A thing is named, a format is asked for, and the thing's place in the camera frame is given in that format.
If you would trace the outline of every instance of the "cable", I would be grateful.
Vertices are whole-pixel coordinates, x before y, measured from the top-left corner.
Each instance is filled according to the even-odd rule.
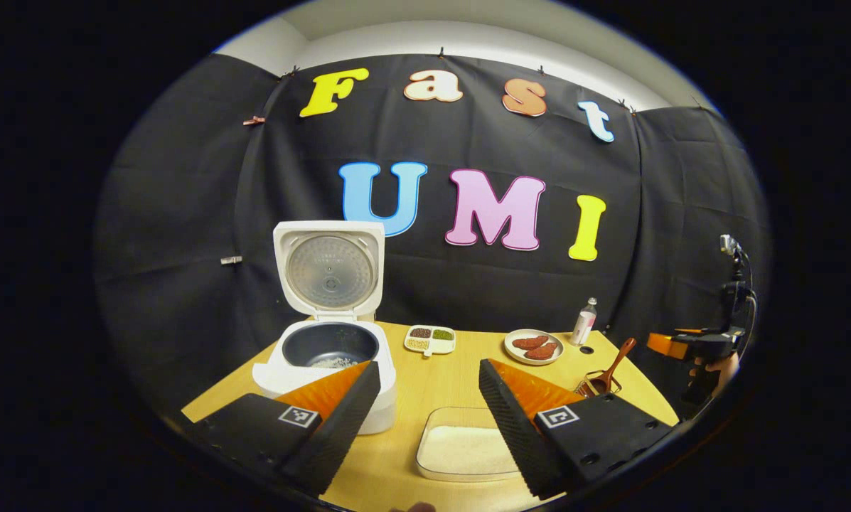
[[[744,348],[741,352],[738,353],[738,363],[741,363],[741,357],[744,355],[744,352],[747,351],[747,347],[750,347],[751,343],[754,342],[754,325],[757,323],[757,298],[753,292],[747,296],[746,299],[748,302],[751,302],[751,310],[754,312],[753,318],[751,318],[751,328],[747,331],[747,343],[744,344]]]
[[[744,256],[744,260],[747,261],[747,273],[751,275],[751,289],[754,289],[754,267],[751,266],[751,259],[743,250],[741,251],[741,256]]]

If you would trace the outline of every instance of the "orange letter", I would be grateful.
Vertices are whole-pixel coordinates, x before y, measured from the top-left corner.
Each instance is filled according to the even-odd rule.
[[[317,116],[317,114],[327,114],[337,110],[337,104],[332,101],[333,95],[337,95],[340,100],[350,96],[350,91],[353,90],[353,78],[356,80],[368,78],[368,69],[350,69],[315,77],[311,100],[305,108],[302,108],[299,117]]]
[[[429,69],[410,75],[412,84],[406,85],[403,96],[416,101],[457,101],[464,94],[457,90],[457,75],[450,71]]]
[[[545,87],[541,84],[522,78],[513,78],[504,84],[504,92],[507,94],[502,96],[501,102],[510,112],[533,117],[539,117],[545,113],[545,101],[542,101],[542,97],[545,96]]]

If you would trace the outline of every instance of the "letter u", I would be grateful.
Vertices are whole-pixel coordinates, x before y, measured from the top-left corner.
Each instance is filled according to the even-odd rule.
[[[384,224],[384,236],[396,236],[409,230],[416,221],[419,207],[419,178],[428,172],[428,166],[418,162],[398,162],[390,173],[399,179],[397,185],[397,210],[390,217],[371,213],[371,182],[380,173],[380,167],[370,162],[346,164],[340,168],[343,178],[343,217],[345,220],[363,220]]]

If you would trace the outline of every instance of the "white powder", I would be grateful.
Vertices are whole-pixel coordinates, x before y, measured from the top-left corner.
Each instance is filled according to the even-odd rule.
[[[435,427],[425,434],[419,464],[439,473],[490,474],[517,471],[497,428]]]

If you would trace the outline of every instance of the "wooden table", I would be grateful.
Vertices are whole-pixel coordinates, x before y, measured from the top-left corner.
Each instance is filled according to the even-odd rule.
[[[570,334],[558,334],[565,344],[562,356],[548,366],[527,366],[504,352],[504,334],[457,331],[454,352],[425,359],[421,353],[403,347],[408,325],[382,321],[377,324],[387,334],[397,370],[397,421],[386,432],[356,437],[343,466],[321,499],[366,512],[387,512],[391,508],[406,510],[417,501],[432,503],[438,512],[523,510],[542,503],[530,495],[522,477],[457,483],[421,476],[416,469],[415,456],[425,421],[438,407],[486,407],[479,392],[479,361],[486,357],[574,389],[585,373],[610,366],[617,348],[603,334],[592,331],[587,346],[594,352],[585,354],[567,343]],[[266,363],[274,346],[275,343],[186,405],[182,409],[184,415],[197,422],[245,393],[262,395],[262,389],[252,379],[252,366]],[[621,398],[667,425],[678,423],[672,407],[630,360],[621,361],[614,378],[623,386],[619,393]]]

